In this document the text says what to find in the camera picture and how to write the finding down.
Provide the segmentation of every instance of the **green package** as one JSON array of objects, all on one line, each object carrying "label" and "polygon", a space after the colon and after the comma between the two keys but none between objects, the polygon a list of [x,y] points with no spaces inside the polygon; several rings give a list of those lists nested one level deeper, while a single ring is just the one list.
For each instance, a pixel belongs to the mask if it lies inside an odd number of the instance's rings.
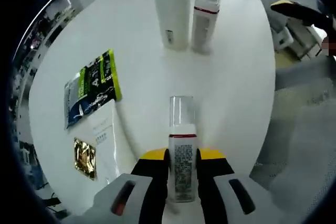
[{"label": "green package", "polygon": [[109,49],[83,67],[65,85],[65,125],[76,124],[111,99],[122,98],[113,50]]}]

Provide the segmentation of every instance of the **bottle label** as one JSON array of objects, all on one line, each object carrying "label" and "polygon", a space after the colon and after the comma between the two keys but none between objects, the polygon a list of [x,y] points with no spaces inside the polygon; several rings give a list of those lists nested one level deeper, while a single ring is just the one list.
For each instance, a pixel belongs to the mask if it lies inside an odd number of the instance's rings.
[{"label": "bottle label", "polygon": [[192,200],[192,146],[175,145],[175,195],[178,201]]},{"label": "bottle label", "polygon": [[195,42],[202,44],[206,41],[208,29],[210,26],[210,19],[204,16],[196,16],[196,30],[195,30]]},{"label": "bottle label", "polygon": [[195,199],[196,151],[195,134],[174,135],[174,137],[170,135],[170,189],[174,191],[173,198],[176,202],[188,202]]},{"label": "bottle label", "polygon": [[167,35],[167,40],[168,43],[171,45],[174,43],[174,37],[173,37],[173,31],[171,30],[166,30],[166,35]]}]

